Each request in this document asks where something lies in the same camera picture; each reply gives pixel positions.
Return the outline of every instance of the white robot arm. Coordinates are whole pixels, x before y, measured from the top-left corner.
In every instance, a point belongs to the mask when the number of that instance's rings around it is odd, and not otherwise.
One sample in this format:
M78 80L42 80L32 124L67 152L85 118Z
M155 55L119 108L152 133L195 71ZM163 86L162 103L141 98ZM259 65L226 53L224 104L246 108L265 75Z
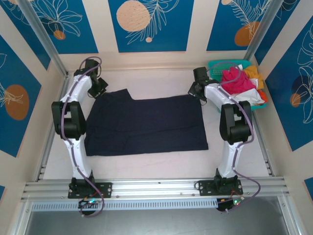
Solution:
M67 94L60 100L62 103L65 103L66 99L69 98L68 103L71 102L79 102L82 103L85 96L87 95L88 90L92 87L91 78L89 76L84 76L78 82L78 79L81 75L76 75L74 77L74 81L69 88ZM86 150L85 150L85 140L86 134L84 133L79 137L79 139L75 138L68 138L70 142L74 145L74 156L76 159L76 163L80 169L80 171L88 178L91 175L91 166L87 161L86 158ZM67 146L69 155L71 156L71 144L68 141L64 141L65 145ZM73 158L70 158L72 166L73 166L73 178L76 179L83 179L83 176L78 172L77 167L73 162Z
M85 198L86 195L93 195L100 187L112 186L111 183L95 183L84 144L87 124L80 103L87 94L97 98L108 86L97 76L99 66L97 61L86 59L85 67L75 72L67 94L51 106L55 131L64 140L73 166L69 198Z
M189 94L211 100L221 111L220 135L224 140L223 156L214 180L199 181L200 195L231 195L233 190L242 194L236 166L244 143L252 130L251 106L248 101L237 101L216 80L209 79L205 67L194 69L195 81Z

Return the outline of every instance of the laundry basket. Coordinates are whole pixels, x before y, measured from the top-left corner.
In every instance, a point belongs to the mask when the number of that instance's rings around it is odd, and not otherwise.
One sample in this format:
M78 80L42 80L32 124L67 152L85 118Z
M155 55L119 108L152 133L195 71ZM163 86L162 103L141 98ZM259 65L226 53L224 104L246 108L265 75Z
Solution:
M220 64L217 65L216 67L210 69L211 67L213 67L214 65L220 63L220 62L231 62L229 64L224 63L224 64ZM247 67L249 67L251 65L251 63L248 60L213 60L210 61L208 63L208 67L209 67L209 72L210 72L210 78L217 80L218 82L221 82L222 80L222 74L223 74L223 70L229 70L230 67L234 67L235 65L242 65L243 69L246 69ZM267 103L262 104L262 105L255 105L255 106L251 106L251 110L254 111L256 109L262 109L265 108L267 106Z

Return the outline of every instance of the orange cloth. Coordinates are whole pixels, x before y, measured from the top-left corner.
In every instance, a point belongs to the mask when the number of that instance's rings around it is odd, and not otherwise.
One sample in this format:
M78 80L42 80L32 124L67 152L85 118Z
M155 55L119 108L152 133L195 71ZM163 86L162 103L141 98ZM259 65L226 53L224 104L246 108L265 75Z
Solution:
M267 103L268 102L268 97L266 96L265 92L262 91L262 90L258 90L258 93L259 93L261 99L265 101L264 104Z
M262 75L260 75L258 73L258 70L256 68L255 65L251 65L249 67L247 67L246 69L244 69L246 75L248 76L248 78L257 78L258 79L258 88L257 90L259 89L263 89L264 88L264 84L263 84L263 77Z

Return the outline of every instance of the dark navy cloth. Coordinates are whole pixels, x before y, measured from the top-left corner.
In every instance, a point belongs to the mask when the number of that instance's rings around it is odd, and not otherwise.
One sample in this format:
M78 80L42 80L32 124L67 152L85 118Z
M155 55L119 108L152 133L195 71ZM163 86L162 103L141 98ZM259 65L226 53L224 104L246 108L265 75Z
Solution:
M208 149L200 101L191 95L133 100L128 91L96 99L87 119L87 156Z

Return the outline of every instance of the white tabletop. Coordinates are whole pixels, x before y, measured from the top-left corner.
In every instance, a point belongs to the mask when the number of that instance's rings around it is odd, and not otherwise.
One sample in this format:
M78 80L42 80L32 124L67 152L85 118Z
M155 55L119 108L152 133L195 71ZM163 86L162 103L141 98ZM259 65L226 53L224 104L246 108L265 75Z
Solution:
M194 81L186 70L122 70L103 71L108 92L127 88L133 99L152 99L187 94ZM86 96L82 103L85 117L94 99ZM153 153L127 156L88 157L96 179L206 178L215 175L222 158L220 113L208 101L202 107L209 150ZM242 150L238 172L246 176L268 176L258 138ZM44 179L71 179L72 165L60 136L55 135L45 169Z

